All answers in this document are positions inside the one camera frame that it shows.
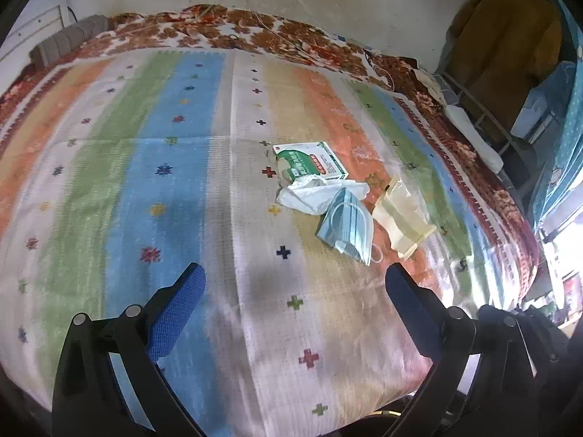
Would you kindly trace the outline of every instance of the green cross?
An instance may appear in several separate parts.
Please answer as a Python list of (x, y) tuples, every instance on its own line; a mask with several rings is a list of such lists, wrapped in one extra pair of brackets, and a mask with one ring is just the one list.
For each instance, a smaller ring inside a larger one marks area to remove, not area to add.
[(312, 409), (312, 414), (322, 417), (327, 410), (328, 406), (322, 406), (322, 403), (318, 403), (316, 404), (316, 409)]
[(301, 305), (304, 305), (304, 300), (298, 299), (297, 296), (292, 296), (291, 300), (287, 302), (287, 306), (293, 307), (294, 311), (299, 311)]

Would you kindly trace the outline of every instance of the silver screw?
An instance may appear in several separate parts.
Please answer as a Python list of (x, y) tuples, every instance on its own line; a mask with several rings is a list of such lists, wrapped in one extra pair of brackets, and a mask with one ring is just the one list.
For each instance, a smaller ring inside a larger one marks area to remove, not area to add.
[(83, 322), (85, 322), (85, 314), (77, 314), (73, 317), (73, 323), (75, 325), (81, 325)]
[(128, 317), (135, 317), (140, 312), (142, 312), (142, 308), (139, 305), (130, 305), (127, 309), (125, 309), (125, 314)]
[(459, 307), (455, 307), (455, 306), (447, 309), (447, 313), (450, 315), (450, 317), (452, 319), (455, 319), (455, 320), (459, 320), (459, 319), (463, 318), (463, 315), (465, 314), (465, 312), (462, 309), (460, 309)]
[(506, 315), (506, 317), (502, 321), (507, 327), (514, 327), (516, 325), (516, 319), (511, 317), (510, 315)]

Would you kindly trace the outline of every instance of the rolled gray fabric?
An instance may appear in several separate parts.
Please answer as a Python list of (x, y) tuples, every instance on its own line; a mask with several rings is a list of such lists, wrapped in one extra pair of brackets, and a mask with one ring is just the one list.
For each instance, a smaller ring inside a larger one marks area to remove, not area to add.
[(111, 29), (113, 21), (109, 18), (99, 14), (89, 16), (34, 46), (30, 58), (36, 68), (45, 68), (61, 56), (77, 49), (84, 41)]

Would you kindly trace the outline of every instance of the bed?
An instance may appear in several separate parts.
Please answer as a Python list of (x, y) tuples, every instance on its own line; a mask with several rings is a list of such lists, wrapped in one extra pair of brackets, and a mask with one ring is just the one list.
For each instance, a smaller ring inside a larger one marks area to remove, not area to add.
[(219, 5), (115, 22), (0, 105), (0, 362), (44, 408), (73, 315), (119, 315), (191, 261), (205, 296), (159, 366), (209, 436), (321, 435), (419, 386), (386, 231), (370, 267), (328, 248), (275, 203), (273, 144), (329, 142), (369, 210), (399, 175), (438, 226), (403, 265), (446, 306), (528, 290), (529, 225), (416, 61)]

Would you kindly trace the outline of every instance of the green and white box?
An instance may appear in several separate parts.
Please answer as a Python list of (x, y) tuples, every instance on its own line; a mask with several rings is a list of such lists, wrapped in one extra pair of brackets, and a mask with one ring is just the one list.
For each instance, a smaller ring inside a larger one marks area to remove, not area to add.
[(298, 142), (273, 146), (279, 175), (289, 182), (317, 174), (324, 179), (346, 179), (348, 172), (327, 142)]

